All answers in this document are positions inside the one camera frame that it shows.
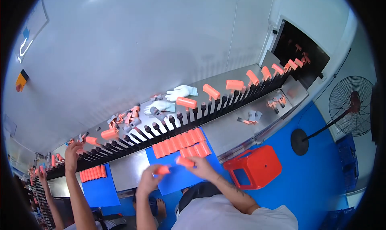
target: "worker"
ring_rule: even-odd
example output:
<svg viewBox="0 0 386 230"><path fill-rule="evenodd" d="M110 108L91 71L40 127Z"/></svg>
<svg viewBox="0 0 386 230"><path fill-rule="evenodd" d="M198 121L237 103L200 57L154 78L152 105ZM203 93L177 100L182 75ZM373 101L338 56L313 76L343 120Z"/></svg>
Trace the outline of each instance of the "worker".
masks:
<svg viewBox="0 0 386 230"><path fill-rule="evenodd" d="M251 196L218 174L205 158L188 159L195 166L187 170L208 182L201 182L183 191L172 230L298 229L295 215L285 205L274 210L260 207ZM163 175L153 176L159 167L149 166L143 172L137 188L138 230L156 229L147 199L163 178Z"/></svg>
<svg viewBox="0 0 386 230"><path fill-rule="evenodd" d="M65 224L63 223L59 210L54 203L54 198L51 195L51 191L49 189L46 179L46 173L41 171L39 171L38 173L39 180L43 186L44 193L46 195L48 207L50 208L52 218L54 219L55 229L135 230L135 216L119 216L118 214L108 216L97 216L95 215L95 213L93 214L75 176L77 161L79 158L79 155L76 152L81 149L83 149L83 143L74 142L67 147L65 152L65 176L67 187L70 192L71 208L75 221L74 224L65 228ZM156 216L153 218L153 222L158 226L159 221L166 217L166 208L163 200L157 199L156 202L158 211Z"/></svg>

